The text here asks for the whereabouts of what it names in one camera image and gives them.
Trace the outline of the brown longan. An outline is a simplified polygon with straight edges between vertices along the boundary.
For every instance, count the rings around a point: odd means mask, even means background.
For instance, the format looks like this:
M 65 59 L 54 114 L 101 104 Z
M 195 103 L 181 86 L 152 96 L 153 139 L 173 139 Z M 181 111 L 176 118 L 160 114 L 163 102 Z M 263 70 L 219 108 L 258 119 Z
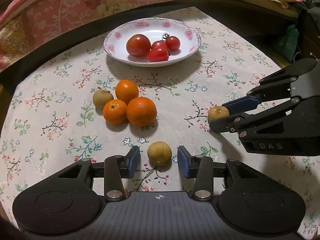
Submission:
M 149 146 L 147 155 L 150 163 L 153 165 L 165 166 L 171 161 L 172 151 L 167 143 L 157 141 Z
M 110 91 L 103 89 L 99 89 L 93 94 L 93 104 L 97 109 L 103 109 L 104 106 L 113 99 L 114 97 Z
M 229 110 L 224 106 L 214 106 L 208 111 L 209 121 L 229 116 Z

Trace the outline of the large orange tangerine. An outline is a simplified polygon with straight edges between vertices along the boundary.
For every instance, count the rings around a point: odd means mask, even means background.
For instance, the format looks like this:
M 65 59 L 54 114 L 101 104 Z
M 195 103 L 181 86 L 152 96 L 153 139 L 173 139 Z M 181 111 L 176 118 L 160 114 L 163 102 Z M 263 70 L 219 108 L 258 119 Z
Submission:
M 127 119 L 133 126 L 151 125 L 157 117 L 157 109 L 152 100 L 145 97 L 132 99 L 126 109 Z

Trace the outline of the round cherry tomato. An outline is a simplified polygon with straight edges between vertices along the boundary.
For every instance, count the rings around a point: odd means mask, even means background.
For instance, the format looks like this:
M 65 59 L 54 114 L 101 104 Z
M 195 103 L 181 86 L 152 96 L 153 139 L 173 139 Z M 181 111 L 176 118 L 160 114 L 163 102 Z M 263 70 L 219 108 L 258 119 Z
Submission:
M 168 36 L 165 39 L 165 43 L 170 51 L 179 50 L 181 45 L 180 40 L 176 36 Z

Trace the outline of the oval cherry tomato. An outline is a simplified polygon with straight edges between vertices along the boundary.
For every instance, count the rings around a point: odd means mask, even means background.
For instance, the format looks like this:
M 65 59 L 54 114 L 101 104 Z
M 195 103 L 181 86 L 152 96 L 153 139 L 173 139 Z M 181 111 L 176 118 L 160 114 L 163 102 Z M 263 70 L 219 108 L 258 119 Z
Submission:
M 168 61 L 169 53 L 164 47 L 156 47 L 149 51 L 147 54 L 149 62 L 163 62 Z

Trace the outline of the small cherry tomato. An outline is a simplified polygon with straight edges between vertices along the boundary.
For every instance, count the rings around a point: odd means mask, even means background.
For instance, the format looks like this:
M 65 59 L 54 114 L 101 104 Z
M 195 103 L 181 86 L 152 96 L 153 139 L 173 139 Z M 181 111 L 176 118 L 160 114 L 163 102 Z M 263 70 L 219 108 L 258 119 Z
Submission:
M 165 50 L 168 49 L 167 44 L 164 41 L 155 41 L 153 42 L 153 44 L 151 45 L 151 50 L 155 49 L 155 48 L 163 48 Z

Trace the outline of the large red tomato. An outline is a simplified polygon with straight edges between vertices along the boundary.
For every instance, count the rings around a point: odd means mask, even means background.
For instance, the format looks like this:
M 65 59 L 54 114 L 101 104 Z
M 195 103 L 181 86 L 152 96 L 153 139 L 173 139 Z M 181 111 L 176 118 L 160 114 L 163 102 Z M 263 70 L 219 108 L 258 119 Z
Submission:
M 151 48 L 150 40 L 142 34 L 133 35 L 126 43 L 126 50 L 134 57 L 144 57 Z

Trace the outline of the floral tablecloth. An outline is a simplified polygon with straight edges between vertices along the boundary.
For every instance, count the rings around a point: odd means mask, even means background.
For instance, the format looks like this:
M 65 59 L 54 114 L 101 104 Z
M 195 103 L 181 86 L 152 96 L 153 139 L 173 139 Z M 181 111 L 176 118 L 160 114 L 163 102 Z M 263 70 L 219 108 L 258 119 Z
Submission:
M 126 154 L 133 146 L 141 163 L 131 191 L 190 190 L 181 182 L 177 165 L 180 145 L 193 155 L 214 161 L 238 159 L 298 192 L 306 215 L 299 233 L 311 239 L 319 229 L 319 157 L 248 154 L 236 134 L 214 134 L 208 110 L 244 96 L 278 66 L 237 33 L 196 8 L 167 14 L 199 32 L 202 43 L 190 58 L 161 68 L 138 68 L 114 61 L 97 36 L 51 59 L 22 81 L 12 98 L 1 132 L 1 204 L 13 221 L 16 196 L 71 163 L 89 158 L 101 162 Z M 113 92 L 120 80 L 133 81 L 140 96 L 157 108 L 156 122 L 147 127 L 108 126 L 92 102 L 94 92 Z M 150 163 L 149 146 L 169 145 L 165 166 Z

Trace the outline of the green object at right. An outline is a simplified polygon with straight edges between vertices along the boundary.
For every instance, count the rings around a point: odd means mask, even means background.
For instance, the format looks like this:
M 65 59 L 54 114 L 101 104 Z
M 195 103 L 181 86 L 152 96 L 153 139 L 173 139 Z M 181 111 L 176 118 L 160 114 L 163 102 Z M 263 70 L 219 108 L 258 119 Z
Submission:
M 276 46 L 277 52 L 289 62 L 292 62 L 295 56 L 298 34 L 299 31 L 296 26 L 294 24 L 290 25 L 287 28 L 285 35 L 279 40 Z

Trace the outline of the white floral plate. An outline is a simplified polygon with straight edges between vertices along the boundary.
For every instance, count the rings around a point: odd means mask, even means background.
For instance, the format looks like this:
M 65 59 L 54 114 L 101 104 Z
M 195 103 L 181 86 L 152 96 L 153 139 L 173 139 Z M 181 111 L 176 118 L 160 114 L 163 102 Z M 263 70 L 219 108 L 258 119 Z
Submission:
M 149 62 L 147 57 L 136 58 L 126 49 L 127 41 L 136 34 L 146 36 L 151 43 L 159 41 L 165 34 L 176 36 L 181 45 L 172 52 L 167 61 Z M 195 54 L 201 45 L 199 33 L 184 22 L 169 18 L 151 17 L 124 23 L 107 34 L 104 50 L 111 58 L 136 67 L 163 67 L 178 63 Z

